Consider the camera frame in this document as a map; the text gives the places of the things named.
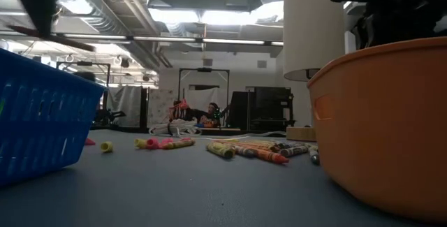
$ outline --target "white lamp shade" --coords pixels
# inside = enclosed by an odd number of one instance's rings
[[[344,55],[344,11],[330,0],[284,0],[284,77],[308,81]]]

